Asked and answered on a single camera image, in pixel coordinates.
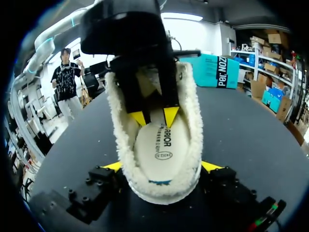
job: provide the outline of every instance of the shoe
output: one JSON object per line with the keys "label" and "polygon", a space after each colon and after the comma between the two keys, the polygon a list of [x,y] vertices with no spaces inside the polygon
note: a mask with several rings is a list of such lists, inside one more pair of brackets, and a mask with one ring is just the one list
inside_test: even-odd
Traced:
{"label": "shoe", "polygon": [[176,63],[180,108],[170,128],[161,107],[158,74],[147,68],[137,73],[151,122],[141,126],[126,112],[125,99],[115,73],[106,74],[119,161],[129,186],[140,198],[155,204],[172,204],[196,187],[203,149],[203,121],[189,63]]}

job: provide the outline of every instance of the white fleece lining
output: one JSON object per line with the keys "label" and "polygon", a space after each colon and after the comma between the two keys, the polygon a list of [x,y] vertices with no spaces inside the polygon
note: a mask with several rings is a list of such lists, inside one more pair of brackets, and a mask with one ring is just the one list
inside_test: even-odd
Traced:
{"label": "white fleece lining", "polygon": [[111,108],[114,135],[116,137],[117,152],[122,170],[135,192],[153,197],[188,195],[188,189],[196,185],[197,170],[201,163],[203,149],[203,121],[197,98],[196,85],[193,79],[192,66],[189,63],[177,63],[177,71],[183,73],[182,80],[178,81],[179,103],[183,110],[191,135],[191,141],[179,174],[171,180],[169,185],[149,183],[148,178],[136,166],[133,153],[133,144],[138,132],[138,124],[126,113],[121,90],[115,83],[115,74],[106,74],[106,89]]}

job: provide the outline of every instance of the dark tabletop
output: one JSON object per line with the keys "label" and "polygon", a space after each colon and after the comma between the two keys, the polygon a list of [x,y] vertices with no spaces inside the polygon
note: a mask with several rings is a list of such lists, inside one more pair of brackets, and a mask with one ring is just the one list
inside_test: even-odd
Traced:
{"label": "dark tabletop", "polygon": [[[279,220],[286,224],[309,188],[309,160],[292,134],[272,114],[232,89],[197,89],[204,122],[203,160],[237,171],[241,183],[287,202]],[[54,189],[67,197],[96,165],[117,161],[115,137],[106,93],[100,94],[71,123],[46,156],[32,195]],[[109,204],[95,226],[104,231],[213,231],[216,227],[199,188],[185,200],[160,206],[131,190]],[[277,231],[273,224],[270,232]]]}

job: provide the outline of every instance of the patterned shirt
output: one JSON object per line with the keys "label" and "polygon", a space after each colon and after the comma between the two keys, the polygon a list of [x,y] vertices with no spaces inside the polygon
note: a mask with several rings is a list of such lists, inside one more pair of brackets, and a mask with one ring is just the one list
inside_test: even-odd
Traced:
{"label": "patterned shirt", "polygon": [[71,67],[69,69],[63,69],[62,71],[60,66],[56,68],[51,80],[51,82],[53,82],[53,80],[56,79],[56,93],[58,101],[67,100],[76,96],[75,76],[80,76],[81,70],[75,63],[71,63],[70,65]]}

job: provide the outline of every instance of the man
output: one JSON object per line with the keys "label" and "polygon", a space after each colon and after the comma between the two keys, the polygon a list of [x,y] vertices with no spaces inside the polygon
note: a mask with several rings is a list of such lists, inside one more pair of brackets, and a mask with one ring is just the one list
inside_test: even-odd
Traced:
{"label": "man", "polygon": [[51,83],[56,88],[56,96],[59,108],[70,123],[83,107],[76,95],[75,76],[84,74],[83,63],[79,60],[78,65],[69,61],[71,50],[63,48],[61,50],[61,65],[56,68]]}

